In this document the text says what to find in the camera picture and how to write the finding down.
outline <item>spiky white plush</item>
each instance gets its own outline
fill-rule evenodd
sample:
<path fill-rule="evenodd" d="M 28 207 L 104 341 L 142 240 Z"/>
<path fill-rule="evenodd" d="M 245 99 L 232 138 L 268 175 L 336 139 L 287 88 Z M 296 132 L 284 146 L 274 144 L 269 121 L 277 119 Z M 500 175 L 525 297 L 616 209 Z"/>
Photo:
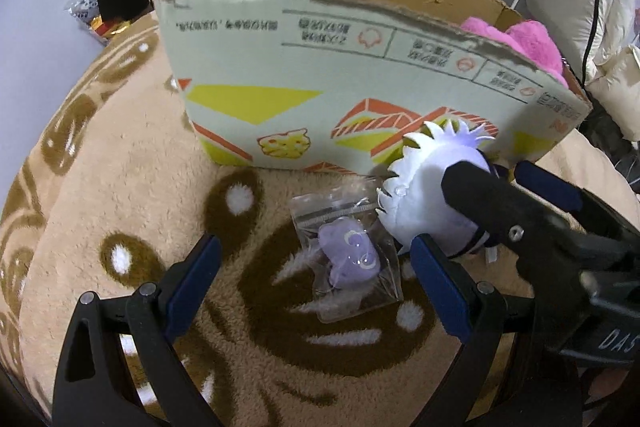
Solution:
<path fill-rule="evenodd" d="M 478 227 L 451 208 L 444 200 L 440 184 L 447 167 L 466 160 L 490 171 L 478 146 L 493 137 L 484 134 L 484 126 L 469 131 L 463 121 L 458 132 L 451 121 L 444 129 L 425 122 L 431 136 L 421 132 L 406 134 L 418 148 L 405 146 L 402 158 L 394 161 L 389 178 L 378 190 L 378 215 L 382 225 L 408 251 L 417 235 L 428 233 L 449 257 L 462 253 Z"/>

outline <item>cardboard box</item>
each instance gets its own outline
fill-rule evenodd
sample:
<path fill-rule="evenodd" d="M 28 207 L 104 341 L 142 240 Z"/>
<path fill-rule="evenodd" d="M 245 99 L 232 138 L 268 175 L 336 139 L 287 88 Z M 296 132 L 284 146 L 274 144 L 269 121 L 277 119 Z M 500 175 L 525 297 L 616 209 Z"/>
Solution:
<path fill-rule="evenodd" d="M 194 130 L 220 164 L 382 174 L 425 120 L 484 123 L 493 160 L 538 160 L 590 112 L 512 49 L 499 0 L 156 0 Z"/>

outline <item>plush rug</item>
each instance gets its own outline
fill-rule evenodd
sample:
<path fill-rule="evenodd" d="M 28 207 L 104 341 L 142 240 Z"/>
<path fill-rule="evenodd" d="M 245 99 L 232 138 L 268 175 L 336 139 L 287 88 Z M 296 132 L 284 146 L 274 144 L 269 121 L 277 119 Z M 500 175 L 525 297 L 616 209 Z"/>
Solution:
<path fill-rule="evenodd" d="M 69 94 L 16 176 L 0 221 L 0 356 L 50 412 L 56 365 L 80 294 L 128 295 L 159 280 L 204 231 L 223 263 L 175 349 L 227 426 L 409 425 L 460 347 L 445 334 L 408 259 L 404 302 L 333 324 L 303 305 L 290 198 L 340 185 L 339 174 L 213 164 L 191 129 L 153 14 L 112 42 Z M 640 224 L 638 201 L 603 155 L 571 134 L 541 165 L 586 185 Z M 528 295 L 500 250 L 468 256 L 476 280 Z M 476 406 L 486 410 L 511 339 Z M 128 337 L 143 403 L 161 415 Z"/>

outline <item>purple plush toy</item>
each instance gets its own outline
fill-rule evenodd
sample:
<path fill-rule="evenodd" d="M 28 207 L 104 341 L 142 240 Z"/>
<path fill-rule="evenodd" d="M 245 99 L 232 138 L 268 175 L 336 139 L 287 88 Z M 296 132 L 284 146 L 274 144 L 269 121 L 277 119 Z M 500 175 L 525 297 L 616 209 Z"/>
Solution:
<path fill-rule="evenodd" d="M 329 282 L 334 288 L 367 282 L 380 273 L 378 252 L 357 219 L 340 217 L 322 225 L 318 241 L 331 261 Z"/>

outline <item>plastic bag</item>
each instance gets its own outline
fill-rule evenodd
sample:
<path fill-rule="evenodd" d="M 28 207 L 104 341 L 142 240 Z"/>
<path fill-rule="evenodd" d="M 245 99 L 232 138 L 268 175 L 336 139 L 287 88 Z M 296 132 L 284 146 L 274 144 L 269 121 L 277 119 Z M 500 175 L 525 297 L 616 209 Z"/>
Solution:
<path fill-rule="evenodd" d="M 291 200 L 318 319 L 332 323 L 402 301 L 398 250 L 378 220 L 375 180 Z"/>
<path fill-rule="evenodd" d="M 64 9 L 81 23 L 82 29 L 87 30 L 104 45 L 130 26 L 130 21 L 104 22 L 98 0 L 70 0 Z"/>

